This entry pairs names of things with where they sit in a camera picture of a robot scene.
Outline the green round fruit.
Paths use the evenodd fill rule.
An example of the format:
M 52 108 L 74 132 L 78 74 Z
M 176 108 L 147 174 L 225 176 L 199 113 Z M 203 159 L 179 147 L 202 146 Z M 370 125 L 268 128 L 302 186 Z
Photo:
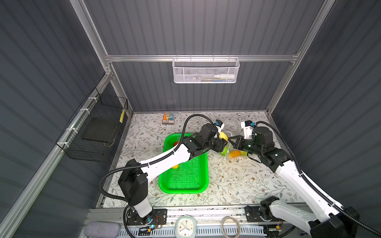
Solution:
M 223 151 L 220 152 L 220 155 L 222 156 L 226 156 L 230 153 L 230 150 L 231 150 L 231 146 L 230 145 L 227 145 L 224 147 Z

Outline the coloured marker pack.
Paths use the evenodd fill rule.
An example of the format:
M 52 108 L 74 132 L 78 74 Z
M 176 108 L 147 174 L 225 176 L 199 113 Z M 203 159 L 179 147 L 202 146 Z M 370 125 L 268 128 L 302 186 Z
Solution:
M 162 120 L 163 125 L 173 125 L 175 122 L 175 114 L 172 112 L 165 112 Z

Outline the yellow tag on basket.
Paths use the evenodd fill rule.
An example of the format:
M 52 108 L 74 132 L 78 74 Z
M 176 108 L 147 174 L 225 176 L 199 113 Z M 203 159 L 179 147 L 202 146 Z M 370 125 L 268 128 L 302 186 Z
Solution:
M 123 123 L 123 121 L 124 121 L 124 116 L 125 116 L 125 109 L 123 109 L 122 110 L 122 112 L 121 112 L 121 115 L 120 115 L 120 119 L 119 119 L 119 123 Z

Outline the green plastic tray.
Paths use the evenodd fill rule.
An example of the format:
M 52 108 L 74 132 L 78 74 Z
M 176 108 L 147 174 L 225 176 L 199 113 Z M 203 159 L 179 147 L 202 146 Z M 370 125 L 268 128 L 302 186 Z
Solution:
M 209 186 L 207 153 L 169 169 L 158 179 L 160 189 L 167 194 L 197 194 Z

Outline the clear zip top bag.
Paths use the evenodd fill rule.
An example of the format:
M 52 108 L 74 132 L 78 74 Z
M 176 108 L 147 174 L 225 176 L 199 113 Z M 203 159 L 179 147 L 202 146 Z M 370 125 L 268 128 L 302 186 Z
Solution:
M 236 133 L 229 132 L 229 131 L 226 131 L 226 132 L 224 132 L 224 133 L 228 136 L 228 138 L 237 135 Z M 227 144 L 227 145 L 230 145 L 230 146 L 231 146 L 231 150 L 230 150 L 230 152 L 236 150 L 236 149 L 233 148 L 232 144 L 231 144 L 229 141 L 228 141 L 228 144 Z M 225 156 L 225 160 L 226 160 L 226 161 L 231 160 L 231 159 L 229 158 L 229 155 L 226 155 L 226 156 Z

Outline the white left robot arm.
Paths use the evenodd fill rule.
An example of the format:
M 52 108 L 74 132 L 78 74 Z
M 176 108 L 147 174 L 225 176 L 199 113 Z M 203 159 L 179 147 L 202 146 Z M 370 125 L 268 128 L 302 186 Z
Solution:
M 187 124 L 194 117 L 207 119 L 208 123 L 204 124 L 199 132 L 185 136 Z M 109 171 L 99 182 L 98 188 L 101 194 L 112 199 L 125 201 L 127 207 L 133 209 L 144 224 L 148 224 L 154 217 L 154 209 L 147 198 L 149 183 L 170 168 L 210 150 L 217 153 L 222 152 L 228 144 L 226 139 L 220 137 L 223 129 L 224 123 L 221 120 L 213 122 L 209 117 L 202 114 L 189 116 L 184 123 L 179 143 L 175 147 L 141 162 L 132 159 L 124 167 Z M 117 172 L 122 173 L 118 184 L 123 196 L 110 194 L 104 189 L 105 180 Z

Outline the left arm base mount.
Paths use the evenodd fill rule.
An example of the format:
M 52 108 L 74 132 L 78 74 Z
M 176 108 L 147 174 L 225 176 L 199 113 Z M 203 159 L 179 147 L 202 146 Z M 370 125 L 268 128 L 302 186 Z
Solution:
M 129 209 L 126 214 L 127 225 L 165 225 L 167 221 L 167 209 L 153 209 L 148 215 L 140 217 L 134 210 Z

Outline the orange carrot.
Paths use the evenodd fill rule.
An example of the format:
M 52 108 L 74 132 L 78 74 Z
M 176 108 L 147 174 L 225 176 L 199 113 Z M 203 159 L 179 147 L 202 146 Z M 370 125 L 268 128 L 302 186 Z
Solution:
M 236 157 L 239 157 L 241 156 L 241 152 L 238 151 L 238 150 L 235 150 L 235 151 L 232 151 L 229 153 L 229 158 L 232 159 L 232 158 L 236 158 Z

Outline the white desk clock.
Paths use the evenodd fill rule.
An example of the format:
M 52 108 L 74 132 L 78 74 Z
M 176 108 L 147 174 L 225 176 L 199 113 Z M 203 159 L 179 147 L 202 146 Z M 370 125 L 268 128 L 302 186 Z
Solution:
M 175 224 L 175 237 L 177 238 L 195 238 L 197 235 L 197 222 L 195 218 L 189 215 L 181 216 Z

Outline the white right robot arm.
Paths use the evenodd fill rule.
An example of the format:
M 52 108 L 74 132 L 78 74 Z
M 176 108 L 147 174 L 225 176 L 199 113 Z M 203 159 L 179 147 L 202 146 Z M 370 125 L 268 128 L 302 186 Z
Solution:
M 257 155 L 260 162 L 284 179 L 305 201 L 310 212 L 302 211 L 276 196 L 261 201 L 259 215 L 264 221 L 284 220 L 303 230 L 312 238 L 354 238 L 358 227 L 380 237 L 381 233 L 359 221 L 353 207 L 344 207 L 329 196 L 299 167 L 295 155 L 277 148 L 273 141 L 276 131 L 262 121 L 241 123 L 244 135 L 229 137 L 233 148 Z

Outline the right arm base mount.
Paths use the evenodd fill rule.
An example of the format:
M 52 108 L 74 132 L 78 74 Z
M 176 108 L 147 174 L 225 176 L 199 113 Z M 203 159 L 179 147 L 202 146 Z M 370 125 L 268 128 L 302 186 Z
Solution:
M 284 221 L 282 219 L 278 219 L 272 216 L 270 219 L 269 217 L 264 218 L 262 216 L 262 213 L 260 212 L 261 206 L 259 204 L 257 205 L 247 205 L 244 207 L 246 219 L 248 222 L 276 222 L 276 223 L 283 223 Z

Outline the grey cloth pouch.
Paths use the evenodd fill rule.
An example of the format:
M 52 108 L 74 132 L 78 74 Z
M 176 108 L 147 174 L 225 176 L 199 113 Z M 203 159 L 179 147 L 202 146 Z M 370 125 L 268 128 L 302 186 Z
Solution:
M 84 235 L 88 238 L 116 238 L 120 231 L 118 223 L 93 221 L 86 226 Z

